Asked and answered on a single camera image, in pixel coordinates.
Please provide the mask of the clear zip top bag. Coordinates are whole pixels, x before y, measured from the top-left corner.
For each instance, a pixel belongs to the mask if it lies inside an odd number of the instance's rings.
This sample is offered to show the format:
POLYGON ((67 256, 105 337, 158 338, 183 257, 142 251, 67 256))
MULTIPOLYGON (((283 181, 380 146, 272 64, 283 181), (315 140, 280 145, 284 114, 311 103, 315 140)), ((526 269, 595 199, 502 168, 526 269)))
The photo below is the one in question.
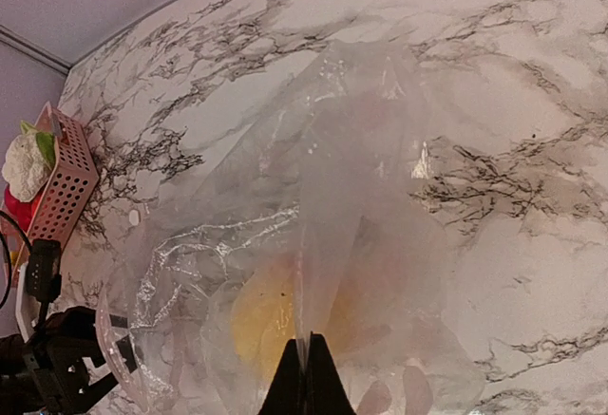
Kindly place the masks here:
POLYGON ((201 183, 156 201, 97 313, 104 357, 135 407, 258 414, 272 381, 238 357, 232 308, 257 268, 290 255, 304 399, 311 334, 350 288, 364 324, 387 328, 332 355, 354 414, 469 412, 484 377, 442 320, 452 251, 413 199, 428 179, 431 121, 403 46, 334 42, 201 183))

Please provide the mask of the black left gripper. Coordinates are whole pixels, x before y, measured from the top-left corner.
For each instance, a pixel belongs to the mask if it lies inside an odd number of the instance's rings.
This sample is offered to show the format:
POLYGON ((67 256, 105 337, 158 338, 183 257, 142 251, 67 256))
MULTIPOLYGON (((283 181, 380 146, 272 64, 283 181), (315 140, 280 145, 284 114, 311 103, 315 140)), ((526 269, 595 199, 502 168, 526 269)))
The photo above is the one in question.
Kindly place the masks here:
POLYGON ((1 412, 86 414, 117 385, 108 373, 91 382, 85 359, 105 363, 97 341, 95 311, 74 307, 55 313, 29 340, 1 340, 1 412))

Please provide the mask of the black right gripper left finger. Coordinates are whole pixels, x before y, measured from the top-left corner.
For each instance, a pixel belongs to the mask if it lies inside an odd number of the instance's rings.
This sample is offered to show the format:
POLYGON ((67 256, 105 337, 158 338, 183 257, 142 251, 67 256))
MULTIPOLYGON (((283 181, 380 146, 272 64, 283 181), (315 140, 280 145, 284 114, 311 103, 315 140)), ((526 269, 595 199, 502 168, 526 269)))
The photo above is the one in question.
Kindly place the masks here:
POLYGON ((283 350, 274 378, 259 415, 300 415, 304 413, 304 377, 297 341, 290 339, 283 350))

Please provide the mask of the yellow fake lemon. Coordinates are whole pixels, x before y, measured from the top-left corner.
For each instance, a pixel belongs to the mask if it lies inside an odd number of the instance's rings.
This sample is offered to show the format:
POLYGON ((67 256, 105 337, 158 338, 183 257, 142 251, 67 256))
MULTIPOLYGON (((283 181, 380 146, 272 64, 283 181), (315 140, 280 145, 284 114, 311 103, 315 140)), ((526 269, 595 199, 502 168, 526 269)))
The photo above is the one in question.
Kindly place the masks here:
MULTIPOLYGON (((238 357, 264 383, 274 378, 286 343, 295 338, 293 259, 279 255, 257 268, 243 285, 231 313, 238 357)), ((364 324, 358 293, 338 292, 325 336, 332 355, 339 357, 376 342, 385 326, 364 324)))

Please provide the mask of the green fake cabbage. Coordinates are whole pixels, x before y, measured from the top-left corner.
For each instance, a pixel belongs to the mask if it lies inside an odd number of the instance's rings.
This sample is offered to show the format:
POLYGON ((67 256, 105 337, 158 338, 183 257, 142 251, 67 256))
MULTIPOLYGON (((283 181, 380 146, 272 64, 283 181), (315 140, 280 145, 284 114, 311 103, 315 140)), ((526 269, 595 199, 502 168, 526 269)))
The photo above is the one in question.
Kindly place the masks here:
POLYGON ((47 184, 55 166, 55 137, 24 121, 20 128, 21 133, 7 149, 1 174, 10 194, 28 203, 47 184))

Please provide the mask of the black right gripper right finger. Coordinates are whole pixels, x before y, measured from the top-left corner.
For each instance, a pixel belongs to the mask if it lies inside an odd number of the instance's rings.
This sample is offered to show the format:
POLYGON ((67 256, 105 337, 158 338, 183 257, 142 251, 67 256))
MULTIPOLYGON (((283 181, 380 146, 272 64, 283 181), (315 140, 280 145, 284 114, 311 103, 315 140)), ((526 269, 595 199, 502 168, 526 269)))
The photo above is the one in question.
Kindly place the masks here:
POLYGON ((312 333, 305 367, 306 415, 353 415, 326 339, 312 333))

